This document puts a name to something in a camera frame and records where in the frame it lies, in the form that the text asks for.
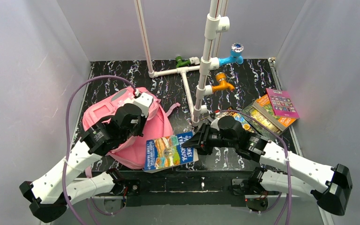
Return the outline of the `pink student backpack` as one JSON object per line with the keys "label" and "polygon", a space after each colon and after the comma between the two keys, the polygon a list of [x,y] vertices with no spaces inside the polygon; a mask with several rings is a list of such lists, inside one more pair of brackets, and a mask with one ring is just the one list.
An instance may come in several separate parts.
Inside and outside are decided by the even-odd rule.
{"label": "pink student backpack", "polygon": [[[147,162],[153,166],[158,162],[163,162],[165,152],[170,150],[168,138],[173,133],[173,128],[168,117],[172,111],[180,106],[180,103],[174,103],[168,111],[161,106],[161,100],[151,94],[146,88],[137,88],[141,93],[147,93],[152,96],[153,102],[149,107],[149,115],[143,129],[143,137],[132,136],[118,148],[111,150],[107,155],[130,169],[143,169]],[[89,129],[104,116],[114,115],[120,106],[134,100],[133,89],[124,88],[90,106],[83,114],[82,126],[84,130]]]}

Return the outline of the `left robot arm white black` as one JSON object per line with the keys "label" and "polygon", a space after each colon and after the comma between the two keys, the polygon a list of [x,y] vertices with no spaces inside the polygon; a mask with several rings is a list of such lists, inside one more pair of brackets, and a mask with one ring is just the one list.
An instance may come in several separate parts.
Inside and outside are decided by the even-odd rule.
{"label": "left robot arm white black", "polygon": [[123,179],[114,169],[75,182],[87,167],[131,137],[142,136],[149,108],[126,103],[114,115],[104,116],[85,131],[65,157],[35,181],[24,181],[19,189],[30,201],[30,211],[44,223],[62,216],[73,205],[101,193],[108,193]]}

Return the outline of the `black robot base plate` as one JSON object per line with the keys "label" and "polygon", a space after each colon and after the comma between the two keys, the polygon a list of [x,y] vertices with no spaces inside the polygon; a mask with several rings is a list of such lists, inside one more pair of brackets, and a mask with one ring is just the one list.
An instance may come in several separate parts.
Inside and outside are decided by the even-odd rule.
{"label": "black robot base plate", "polygon": [[252,171],[121,171],[128,207],[152,205],[230,205],[245,207],[247,198],[273,196]]}

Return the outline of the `blue 91-storey treehouse book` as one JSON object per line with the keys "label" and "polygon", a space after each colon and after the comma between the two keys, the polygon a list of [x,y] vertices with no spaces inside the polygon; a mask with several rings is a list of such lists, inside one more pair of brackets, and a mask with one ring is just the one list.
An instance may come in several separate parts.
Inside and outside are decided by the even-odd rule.
{"label": "blue 91-storey treehouse book", "polygon": [[182,147],[192,136],[192,132],[186,132],[148,140],[143,171],[155,173],[198,161],[197,150]]}

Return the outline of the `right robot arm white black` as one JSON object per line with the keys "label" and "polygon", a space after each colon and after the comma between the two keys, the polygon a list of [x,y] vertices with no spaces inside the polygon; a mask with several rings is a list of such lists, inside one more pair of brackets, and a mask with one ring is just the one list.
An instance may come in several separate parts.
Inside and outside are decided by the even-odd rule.
{"label": "right robot arm white black", "polygon": [[323,210],[337,216],[345,214],[353,188],[347,166],[323,165],[294,154],[264,136],[246,131],[230,115],[215,119],[211,124],[202,124],[182,147],[193,148],[200,155],[210,155],[214,147],[233,148],[247,160],[283,171],[259,169],[252,181],[258,187],[314,198]]}

